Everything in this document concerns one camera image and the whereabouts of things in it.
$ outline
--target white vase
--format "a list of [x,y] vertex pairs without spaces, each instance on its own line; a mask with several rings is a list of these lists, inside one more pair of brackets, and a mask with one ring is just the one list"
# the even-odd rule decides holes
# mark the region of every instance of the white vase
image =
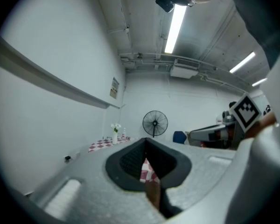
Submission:
[[117,144],[117,132],[113,132],[112,144]]

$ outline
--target checkered cloth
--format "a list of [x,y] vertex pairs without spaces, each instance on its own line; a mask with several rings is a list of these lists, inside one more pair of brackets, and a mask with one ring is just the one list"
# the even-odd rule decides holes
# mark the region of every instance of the checkered cloth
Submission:
[[[129,140],[122,139],[122,138],[117,138],[117,144],[124,143],[124,142],[129,142]],[[112,144],[112,139],[105,139],[105,140],[99,140],[96,143],[93,143],[89,147],[89,153],[98,151],[100,149],[104,148],[109,148],[113,146]],[[142,165],[142,172],[141,172],[141,177],[140,177],[140,182],[147,183],[147,182],[157,182],[160,183],[159,178],[155,174],[153,168],[149,164],[148,160],[145,159],[143,165]]]

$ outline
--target air vent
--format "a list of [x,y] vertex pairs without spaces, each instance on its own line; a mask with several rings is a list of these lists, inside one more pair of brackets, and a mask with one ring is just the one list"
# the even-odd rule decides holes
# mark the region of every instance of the air vent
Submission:
[[191,61],[182,60],[182,59],[175,59],[174,65],[180,66],[180,67],[185,67],[185,68],[190,68],[193,70],[197,70],[199,68],[199,64],[191,62]]

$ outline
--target white wall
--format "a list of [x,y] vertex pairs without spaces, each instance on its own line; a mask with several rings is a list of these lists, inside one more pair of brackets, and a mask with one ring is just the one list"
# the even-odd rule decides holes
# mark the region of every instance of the white wall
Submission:
[[267,105],[270,104],[263,91],[261,89],[254,90],[250,93],[250,96],[259,108],[261,115],[263,115],[263,111],[266,110]]
[[[0,50],[0,163],[25,194],[64,167],[65,156],[110,134],[125,71],[97,0],[22,0],[0,35],[16,50]],[[109,96],[113,77],[117,99]]]
[[101,139],[104,112],[100,104],[56,95],[0,67],[0,163],[9,184],[23,194],[35,190],[73,149]]
[[168,119],[168,129],[159,138],[172,140],[174,131],[215,125],[217,115],[240,97],[239,93],[195,78],[168,80],[167,75],[127,74],[121,123],[128,136],[147,137],[142,120],[149,111],[158,110]]
[[[125,71],[98,0],[22,0],[0,35],[37,66],[120,107]],[[113,77],[117,99],[110,97]]]

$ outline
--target fan stand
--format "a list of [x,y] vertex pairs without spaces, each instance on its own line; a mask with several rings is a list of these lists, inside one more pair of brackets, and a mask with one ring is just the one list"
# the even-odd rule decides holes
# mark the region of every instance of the fan stand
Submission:
[[156,128],[156,126],[157,126],[158,124],[159,124],[159,123],[158,123],[156,120],[153,122],[154,129]]

